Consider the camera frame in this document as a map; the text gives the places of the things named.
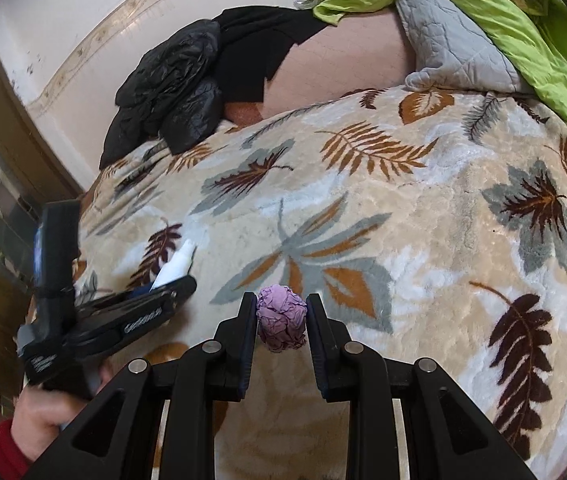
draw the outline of white spray bottle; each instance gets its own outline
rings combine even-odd
[[[192,254],[196,249],[196,245],[191,240],[184,240],[180,249],[172,255],[172,258],[163,266],[156,276],[156,280],[150,287],[150,290],[157,288],[166,283],[173,282],[179,278],[183,278],[188,274],[192,265]]]

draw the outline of beige blanket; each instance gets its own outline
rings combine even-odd
[[[393,88],[228,127],[183,155],[147,142],[89,194],[79,301],[149,283],[183,239],[198,247],[195,295],[118,364],[211,338],[245,290],[319,292],[383,356],[437,360],[538,478],[557,478],[566,125],[533,101]],[[217,425],[221,480],[344,477],[347,406],[321,399],[307,346],[257,341],[247,397],[217,406]]]

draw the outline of gray pillow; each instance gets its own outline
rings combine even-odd
[[[486,33],[450,0],[396,0],[417,72],[411,91],[430,87],[534,94]]]

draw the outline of clear plastic object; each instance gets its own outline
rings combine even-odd
[[[292,0],[295,9],[305,10],[313,9],[319,3],[319,0]]]

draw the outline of crumpled tissue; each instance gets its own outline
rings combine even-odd
[[[289,286],[271,285],[257,296],[257,332],[270,352],[301,348],[306,343],[308,307]]]

